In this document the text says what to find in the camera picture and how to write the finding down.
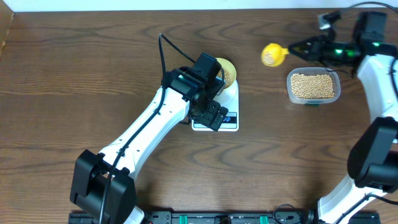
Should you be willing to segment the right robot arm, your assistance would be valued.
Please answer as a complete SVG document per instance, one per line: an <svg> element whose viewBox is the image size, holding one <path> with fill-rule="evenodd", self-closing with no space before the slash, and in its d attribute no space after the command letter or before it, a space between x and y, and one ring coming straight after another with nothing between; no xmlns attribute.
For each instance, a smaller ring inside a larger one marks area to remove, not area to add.
<svg viewBox="0 0 398 224"><path fill-rule="evenodd" d="M321 14L324 35L289 45L292 55L327 65L353 69L366 95L371 124L350 151L348 173L317 202L313 223L348 223L351 217L375 198L397 191L397 47L384 42L387 14L359 14L351 42L335 41L333 24L342 11Z"/></svg>

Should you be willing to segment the yellow measuring scoop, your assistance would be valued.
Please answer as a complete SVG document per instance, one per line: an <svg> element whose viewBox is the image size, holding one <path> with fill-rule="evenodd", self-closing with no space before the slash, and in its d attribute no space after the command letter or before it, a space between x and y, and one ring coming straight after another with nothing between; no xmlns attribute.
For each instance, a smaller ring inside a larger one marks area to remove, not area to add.
<svg viewBox="0 0 398 224"><path fill-rule="evenodd" d="M279 44L270 43L262 50L261 61L266 66L278 67L284 62L288 54L288 48L283 48Z"/></svg>

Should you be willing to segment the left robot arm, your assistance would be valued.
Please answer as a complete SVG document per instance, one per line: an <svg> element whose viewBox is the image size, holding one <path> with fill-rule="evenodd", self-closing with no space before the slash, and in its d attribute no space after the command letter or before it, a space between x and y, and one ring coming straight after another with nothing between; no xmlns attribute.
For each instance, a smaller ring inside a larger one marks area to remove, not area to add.
<svg viewBox="0 0 398 224"><path fill-rule="evenodd" d="M95 154L84 150L75 162L70 200L99 223L140 223L135 181L146 159L179 122L189 117L219 130L228 109L215 101L231 74L202 53L192 67L165 71L161 87L130 127Z"/></svg>

